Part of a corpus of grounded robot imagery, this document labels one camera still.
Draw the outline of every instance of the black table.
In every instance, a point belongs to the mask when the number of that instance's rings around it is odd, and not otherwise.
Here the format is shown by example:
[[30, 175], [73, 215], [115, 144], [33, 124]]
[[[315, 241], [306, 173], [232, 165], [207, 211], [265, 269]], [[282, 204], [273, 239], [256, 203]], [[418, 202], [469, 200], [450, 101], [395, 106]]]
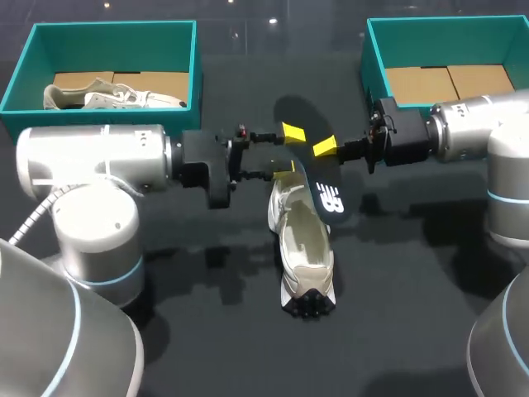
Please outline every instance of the black table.
[[[110, 18], [92, 3], [82, 11], [60, 8], [66, 0], [52, 3], [62, 11], [50, 14], [44, 0], [36, 0], [17, 23], [21, 38], [0, 55], [1, 89], [30, 22]], [[271, 128], [275, 99], [299, 93], [322, 110], [341, 139], [365, 128], [358, 63], [367, 16], [465, 15], [499, 4], [502, 12], [520, 13], [527, 7], [514, 0], [416, 0], [408, 6], [344, 0], [329, 2], [328, 9], [316, 0], [254, 0], [241, 1], [240, 15], [226, 16], [224, 3], [155, 3], [137, 7], [150, 19], [180, 17], [191, 4], [198, 11], [183, 17], [205, 15], [199, 22], [205, 128], [229, 133], [238, 122]], [[10, 4], [15, 8], [9, 10], [20, 11], [20, 2]], [[122, 1], [113, 4], [112, 19], [141, 17], [134, 7], [120, 8]], [[278, 28], [271, 28], [268, 18], [276, 10]], [[282, 17], [288, 23], [282, 25]], [[0, 31], [13, 31], [10, 26], [4, 21]], [[19, 187], [6, 134], [0, 140], [0, 237], [7, 239], [36, 204]], [[245, 164], [258, 165], [276, 149], [249, 152]], [[277, 247], [266, 223], [269, 185], [243, 182], [231, 208], [219, 211], [207, 211], [197, 189], [145, 199], [141, 228], [155, 310], [141, 329], [144, 396], [474, 395], [465, 366], [467, 337], [515, 274], [483, 233], [485, 164], [429, 161], [380, 166], [368, 175], [358, 161], [343, 174], [342, 194], [356, 211], [331, 232], [337, 308], [318, 321], [291, 318], [280, 308]], [[48, 218], [21, 248], [37, 257], [56, 252]]]

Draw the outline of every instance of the white sneaker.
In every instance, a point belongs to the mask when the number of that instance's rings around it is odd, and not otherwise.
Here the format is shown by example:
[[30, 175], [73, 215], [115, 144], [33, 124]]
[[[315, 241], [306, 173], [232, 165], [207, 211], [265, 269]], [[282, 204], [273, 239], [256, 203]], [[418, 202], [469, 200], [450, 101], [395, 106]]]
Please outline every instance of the white sneaker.
[[64, 109], [68, 107], [96, 108], [185, 108], [184, 101], [152, 93], [135, 91], [125, 84], [112, 84], [103, 79], [95, 79], [88, 87], [61, 89], [49, 85], [44, 90], [44, 109]]
[[303, 317], [329, 313], [336, 306], [334, 253], [328, 226], [316, 214], [303, 175], [293, 172], [275, 181], [268, 223], [279, 236], [283, 309]]

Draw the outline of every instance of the teal box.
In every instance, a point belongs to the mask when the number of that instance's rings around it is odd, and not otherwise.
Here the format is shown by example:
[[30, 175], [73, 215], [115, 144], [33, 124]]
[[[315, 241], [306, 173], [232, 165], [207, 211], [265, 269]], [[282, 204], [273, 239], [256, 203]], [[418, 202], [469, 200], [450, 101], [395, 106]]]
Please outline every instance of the teal box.
[[[385, 70], [447, 65], [503, 65], [515, 89], [529, 88], [529, 22], [525, 16], [372, 18], [360, 77], [368, 105], [392, 97]], [[433, 103], [400, 105], [427, 115]]]
[[[59, 72], [188, 72], [186, 108], [43, 110]], [[170, 136], [200, 128], [202, 66], [195, 21], [38, 23], [7, 91], [0, 118], [14, 141], [27, 127], [162, 124]]]

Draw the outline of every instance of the cable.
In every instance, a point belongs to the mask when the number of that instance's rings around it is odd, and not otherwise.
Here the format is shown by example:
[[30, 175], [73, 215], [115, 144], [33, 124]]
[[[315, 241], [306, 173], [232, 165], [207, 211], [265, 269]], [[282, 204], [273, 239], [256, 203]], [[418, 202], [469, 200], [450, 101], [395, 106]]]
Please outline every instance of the cable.
[[20, 240], [26, 235], [27, 231], [35, 225], [42, 214], [48, 211], [51, 206], [59, 199], [59, 197], [68, 193], [70, 190], [75, 189], [78, 185], [66, 185], [60, 189], [57, 189], [53, 193], [49, 194], [48, 197], [31, 213], [26, 221], [20, 226], [17, 232], [9, 239], [9, 244], [16, 246]]
[[[107, 174], [96, 174], [95, 176], [96, 179], [105, 179], [115, 183], [118, 188], [120, 188], [131, 196], [136, 196], [138, 198], [144, 197], [142, 193], [135, 190], [132, 186], [130, 186], [121, 178]], [[16, 246], [20, 242], [20, 240], [27, 234], [27, 232], [35, 225], [35, 223], [41, 218], [41, 216], [46, 211], [48, 211], [61, 196], [64, 196], [70, 190], [76, 189], [86, 184], [67, 184], [61, 188], [57, 188], [52, 193], [50, 193], [48, 197], [46, 197], [44, 201], [39, 204], [35, 211], [31, 213], [28, 219], [26, 219], [26, 221], [18, 228], [17, 232], [13, 235], [13, 237], [9, 239], [9, 243]]]

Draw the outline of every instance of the shoe box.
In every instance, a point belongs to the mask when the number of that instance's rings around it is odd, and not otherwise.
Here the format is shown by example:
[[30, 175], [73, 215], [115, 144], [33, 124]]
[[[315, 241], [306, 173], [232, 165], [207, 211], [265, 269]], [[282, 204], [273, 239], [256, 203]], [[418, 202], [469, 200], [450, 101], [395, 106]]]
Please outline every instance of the shoe box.
[[394, 97], [427, 115], [434, 103], [529, 88], [525, 16], [372, 18], [360, 77], [370, 107]]
[[[43, 109], [49, 84], [83, 88], [97, 77], [187, 106]], [[27, 127], [83, 124], [162, 124], [177, 136], [200, 128], [202, 83], [195, 21], [38, 23], [0, 102], [0, 119], [14, 141]]]

